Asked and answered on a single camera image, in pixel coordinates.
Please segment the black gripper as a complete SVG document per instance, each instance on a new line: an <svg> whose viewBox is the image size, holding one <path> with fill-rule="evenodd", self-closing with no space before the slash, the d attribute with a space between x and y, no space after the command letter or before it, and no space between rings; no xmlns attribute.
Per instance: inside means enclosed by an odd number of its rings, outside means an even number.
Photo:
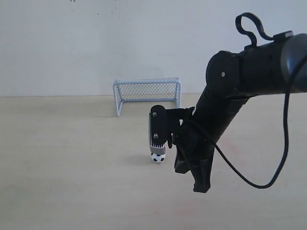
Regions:
<svg viewBox="0 0 307 230"><path fill-rule="evenodd" d="M179 119L171 123L172 145L176 146L174 169L176 173L191 171L194 177L193 191L207 193L211 188L211 171L214 143L217 142L217 124L209 121Z"/></svg>

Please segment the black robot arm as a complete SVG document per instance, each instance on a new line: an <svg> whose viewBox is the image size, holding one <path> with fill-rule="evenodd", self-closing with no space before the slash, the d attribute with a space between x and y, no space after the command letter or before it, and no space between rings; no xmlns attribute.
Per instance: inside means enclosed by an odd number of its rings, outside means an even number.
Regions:
<svg viewBox="0 0 307 230"><path fill-rule="evenodd" d="M243 51L219 51L208 62L206 86L194 107L187 108L182 124L173 133L177 148L177 173L191 172L194 192L211 187L211 170L217 142L247 101L256 96L284 95L284 150L272 179L257 189L271 187L288 155L290 94L307 90L307 35L286 31L265 33L261 20L244 12L235 19L237 31L250 39Z"/></svg>

